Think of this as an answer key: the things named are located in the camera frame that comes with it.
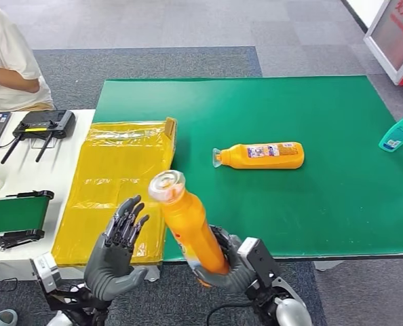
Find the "slipper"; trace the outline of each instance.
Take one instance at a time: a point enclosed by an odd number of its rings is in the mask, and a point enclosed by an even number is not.
[[[0,326],[15,326],[18,322],[18,314],[15,310],[0,311]]]

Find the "person's arm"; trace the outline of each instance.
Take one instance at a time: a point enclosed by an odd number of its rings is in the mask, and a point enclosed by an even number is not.
[[[17,71],[4,68],[0,68],[0,85],[29,93],[36,93],[40,89],[39,79],[24,79]]]

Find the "white t-shirt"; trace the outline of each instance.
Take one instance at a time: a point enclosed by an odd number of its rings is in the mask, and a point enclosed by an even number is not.
[[[15,111],[36,103],[52,104],[51,91],[25,38],[0,10],[0,68],[17,71],[24,79],[39,79],[34,94],[0,86],[0,111]]]

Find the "teal plastic bottle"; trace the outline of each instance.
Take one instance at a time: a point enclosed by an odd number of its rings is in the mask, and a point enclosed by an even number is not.
[[[385,151],[395,151],[403,144],[403,118],[388,129],[379,142],[379,147]]]

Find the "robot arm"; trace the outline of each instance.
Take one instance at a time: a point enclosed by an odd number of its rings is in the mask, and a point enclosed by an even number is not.
[[[244,292],[254,311],[266,326],[312,326],[306,304],[289,284],[279,276],[275,261],[260,239],[237,236],[211,227],[230,271],[226,275],[212,274],[203,267],[195,273],[202,281],[233,293]]]
[[[61,310],[73,325],[101,326],[112,300],[140,284],[147,269],[129,266],[135,241],[149,219],[145,215],[135,222],[144,207],[140,200],[140,196],[126,200],[98,237],[85,267],[85,287],[75,292],[60,290],[61,278],[52,255],[31,259],[49,308]]]
[[[111,301],[140,285],[147,274],[146,268],[129,266],[135,241],[149,219],[145,215],[135,223],[144,208],[140,200],[140,196],[136,196],[122,203],[97,238],[84,273],[85,285],[94,297]]]

